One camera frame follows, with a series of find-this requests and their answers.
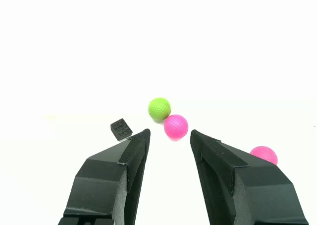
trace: white backdrop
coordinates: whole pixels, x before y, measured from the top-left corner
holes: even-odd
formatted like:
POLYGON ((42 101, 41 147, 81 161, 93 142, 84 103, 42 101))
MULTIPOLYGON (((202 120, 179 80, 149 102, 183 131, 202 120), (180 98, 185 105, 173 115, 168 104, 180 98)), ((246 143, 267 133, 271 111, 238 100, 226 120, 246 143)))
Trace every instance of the white backdrop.
POLYGON ((315 224, 316 16, 316 0, 0 0, 2 223, 56 225, 124 118, 152 132, 136 225, 207 225, 189 134, 147 115, 166 97, 190 130, 272 147, 315 224))

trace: ball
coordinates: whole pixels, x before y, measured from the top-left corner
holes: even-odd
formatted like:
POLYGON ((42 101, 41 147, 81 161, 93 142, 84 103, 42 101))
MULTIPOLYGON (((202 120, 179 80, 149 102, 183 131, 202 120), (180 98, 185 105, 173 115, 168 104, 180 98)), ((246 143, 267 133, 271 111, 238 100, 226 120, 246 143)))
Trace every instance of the ball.
POLYGON ((255 147, 250 154, 277 165, 277 155, 270 147, 255 147))
POLYGON ((171 139, 181 139, 188 132, 188 122, 181 115, 171 115, 164 122, 164 130, 171 139))
POLYGON ((170 104, 164 98, 156 98, 150 102, 148 111, 151 118, 161 121, 170 115, 170 104))

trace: small black block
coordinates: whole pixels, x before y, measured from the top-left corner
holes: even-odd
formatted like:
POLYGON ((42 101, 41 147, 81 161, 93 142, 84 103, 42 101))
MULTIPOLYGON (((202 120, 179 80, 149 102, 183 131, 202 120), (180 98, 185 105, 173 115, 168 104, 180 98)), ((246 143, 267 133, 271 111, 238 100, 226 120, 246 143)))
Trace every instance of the small black block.
POLYGON ((96 219, 95 225, 114 225, 112 219, 96 219))
POLYGON ((111 131, 118 141, 132 135, 132 130, 129 128, 124 119, 120 119, 110 125, 111 131))

